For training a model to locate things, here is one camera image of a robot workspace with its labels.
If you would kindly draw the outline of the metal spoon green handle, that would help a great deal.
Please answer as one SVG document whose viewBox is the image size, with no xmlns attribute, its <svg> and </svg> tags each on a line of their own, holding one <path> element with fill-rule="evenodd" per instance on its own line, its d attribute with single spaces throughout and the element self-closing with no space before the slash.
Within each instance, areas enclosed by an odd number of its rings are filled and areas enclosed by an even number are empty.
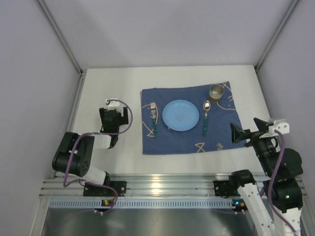
<svg viewBox="0 0 315 236">
<path fill-rule="evenodd" d="M 203 136 L 206 136 L 207 134 L 208 112 L 210 108 L 211 108 L 211 103 L 209 100 L 206 100 L 203 104 L 203 110 L 204 110 Z"/>
</svg>

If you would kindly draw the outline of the metal fork green handle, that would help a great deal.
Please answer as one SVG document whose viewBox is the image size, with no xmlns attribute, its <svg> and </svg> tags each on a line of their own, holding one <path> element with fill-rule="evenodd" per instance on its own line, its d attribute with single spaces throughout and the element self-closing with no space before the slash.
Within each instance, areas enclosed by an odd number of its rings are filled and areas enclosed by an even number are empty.
<svg viewBox="0 0 315 236">
<path fill-rule="evenodd" d="M 157 120 L 157 106 L 155 102 L 150 103 L 151 107 L 151 115 L 153 119 L 153 133 L 154 133 L 154 138 L 157 137 L 157 125 L 156 125 L 156 120 Z"/>
</svg>

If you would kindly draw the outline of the metal cup brown band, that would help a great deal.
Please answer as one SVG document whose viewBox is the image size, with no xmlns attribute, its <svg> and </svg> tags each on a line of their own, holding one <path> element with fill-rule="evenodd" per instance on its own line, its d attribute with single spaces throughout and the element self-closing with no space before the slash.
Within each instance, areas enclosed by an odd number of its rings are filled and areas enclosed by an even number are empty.
<svg viewBox="0 0 315 236">
<path fill-rule="evenodd" d="M 209 99 L 212 102 L 219 102 L 224 94 L 223 86 L 219 84 L 212 85 L 209 91 Z"/>
</svg>

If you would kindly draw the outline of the blue plastic plate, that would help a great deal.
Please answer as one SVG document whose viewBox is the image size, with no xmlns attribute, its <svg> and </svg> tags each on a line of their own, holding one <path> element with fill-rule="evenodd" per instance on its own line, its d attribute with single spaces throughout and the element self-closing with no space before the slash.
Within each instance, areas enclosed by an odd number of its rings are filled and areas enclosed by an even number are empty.
<svg viewBox="0 0 315 236">
<path fill-rule="evenodd" d="M 162 111 L 165 125 L 174 131 L 184 132 L 194 128 L 199 121 L 197 107 L 186 100 L 169 102 Z"/>
</svg>

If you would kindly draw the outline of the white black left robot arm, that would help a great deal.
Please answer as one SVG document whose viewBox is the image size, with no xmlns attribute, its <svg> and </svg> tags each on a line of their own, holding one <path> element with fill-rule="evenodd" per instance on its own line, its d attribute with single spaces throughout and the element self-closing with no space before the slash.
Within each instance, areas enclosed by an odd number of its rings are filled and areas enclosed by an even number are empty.
<svg viewBox="0 0 315 236">
<path fill-rule="evenodd" d="M 92 153 L 97 149 L 111 149 L 118 139 L 122 125 L 128 125 L 128 108 L 100 108 L 101 130 L 79 138 L 78 133 L 66 132 L 52 160 L 52 168 L 56 172 L 66 173 L 93 184 L 110 185 L 110 176 L 106 171 L 92 165 Z"/>
</svg>

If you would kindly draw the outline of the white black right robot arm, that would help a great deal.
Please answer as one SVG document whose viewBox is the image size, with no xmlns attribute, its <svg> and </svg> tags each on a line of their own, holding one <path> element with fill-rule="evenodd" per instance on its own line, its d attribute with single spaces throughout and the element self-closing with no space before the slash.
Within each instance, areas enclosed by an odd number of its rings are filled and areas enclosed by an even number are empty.
<svg viewBox="0 0 315 236">
<path fill-rule="evenodd" d="M 286 119 L 263 121 L 254 118 L 254 122 L 258 128 L 255 132 L 231 123 L 231 138 L 234 144 L 246 141 L 244 146 L 254 149 L 269 177 L 262 189 L 272 214 L 268 213 L 249 170 L 232 172 L 229 182 L 245 202 L 259 236 L 299 236 L 303 197 L 296 177 L 303 169 L 300 154 L 285 146 L 284 135 L 290 132 L 290 125 Z"/>
</svg>

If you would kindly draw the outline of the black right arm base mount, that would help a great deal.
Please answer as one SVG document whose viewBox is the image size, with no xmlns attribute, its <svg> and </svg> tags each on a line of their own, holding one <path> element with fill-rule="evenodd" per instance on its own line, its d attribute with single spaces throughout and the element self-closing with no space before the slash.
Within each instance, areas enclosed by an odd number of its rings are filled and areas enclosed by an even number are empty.
<svg viewBox="0 0 315 236">
<path fill-rule="evenodd" d="M 222 198 L 239 196 L 235 186 L 228 180 L 215 180 L 213 181 L 215 196 Z"/>
</svg>

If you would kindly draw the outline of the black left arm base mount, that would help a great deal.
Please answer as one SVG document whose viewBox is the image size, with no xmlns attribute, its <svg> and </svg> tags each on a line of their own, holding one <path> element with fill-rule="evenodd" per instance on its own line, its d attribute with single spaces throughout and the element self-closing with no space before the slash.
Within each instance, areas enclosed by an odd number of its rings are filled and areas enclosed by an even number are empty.
<svg viewBox="0 0 315 236">
<path fill-rule="evenodd" d="M 126 181 L 111 181 L 109 186 L 117 192 L 118 197 L 123 197 L 126 193 L 126 185 Z M 98 187 L 88 183 L 84 185 L 84 197 L 113 197 L 114 194 L 114 191 L 108 188 Z"/>
</svg>

